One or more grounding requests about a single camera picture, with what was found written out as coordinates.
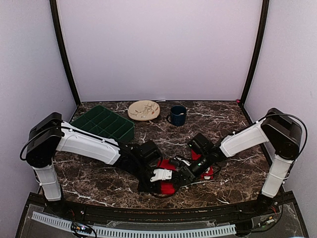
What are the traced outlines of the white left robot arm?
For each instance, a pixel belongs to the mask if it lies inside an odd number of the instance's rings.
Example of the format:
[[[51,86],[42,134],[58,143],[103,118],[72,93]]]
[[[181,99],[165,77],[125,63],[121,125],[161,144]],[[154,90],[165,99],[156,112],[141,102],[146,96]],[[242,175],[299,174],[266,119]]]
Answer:
[[[149,141],[142,145],[124,144],[80,130],[52,113],[30,130],[29,140],[20,152],[35,171],[50,207],[59,216],[66,216],[70,206],[62,199],[53,156],[57,151],[89,157],[124,170],[135,176],[144,191],[160,193],[158,182],[171,178],[171,171],[151,167],[150,162],[162,160],[157,146]]]

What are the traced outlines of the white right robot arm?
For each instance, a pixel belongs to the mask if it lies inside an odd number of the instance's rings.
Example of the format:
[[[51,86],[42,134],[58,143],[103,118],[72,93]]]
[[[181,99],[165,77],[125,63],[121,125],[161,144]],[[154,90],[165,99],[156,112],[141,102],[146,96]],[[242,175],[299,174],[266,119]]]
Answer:
[[[271,108],[267,114],[247,128],[234,132],[216,144],[198,133],[188,143],[199,159],[179,166],[180,186],[193,183],[213,164],[269,142],[275,149],[274,159],[253,211],[263,215],[272,207],[272,200],[290,174],[291,167],[302,153],[308,137],[306,125],[298,117]]]

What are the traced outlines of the red santa sock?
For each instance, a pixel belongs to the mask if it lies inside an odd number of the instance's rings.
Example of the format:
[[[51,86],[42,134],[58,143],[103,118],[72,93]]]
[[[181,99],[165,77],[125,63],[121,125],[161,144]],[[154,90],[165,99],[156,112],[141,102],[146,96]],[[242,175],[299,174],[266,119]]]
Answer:
[[[191,155],[193,159],[190,165],[192,174],[200,180],[210,180],[213,177],[213,168],[208,156],[196,154],[192,150]]]
[[[158,168],[176,171],[175,165],[170,164],[168,159],[163,159],[162,162],[158,162]],[[160,180],[161,194],[172,195],[176,192],[176,187],[173,185],[171,178],[172,176],[168,178],[164,177],[164,180]]]

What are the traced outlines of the green divided plastic tray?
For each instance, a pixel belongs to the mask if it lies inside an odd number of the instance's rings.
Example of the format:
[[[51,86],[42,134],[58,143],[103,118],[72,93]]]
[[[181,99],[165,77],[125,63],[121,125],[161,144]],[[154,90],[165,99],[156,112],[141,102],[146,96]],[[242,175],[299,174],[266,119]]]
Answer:
[[[71,125],[122,143],[128,143],[134,139],[134,123],[103,106],[93,107],[74,120]]]

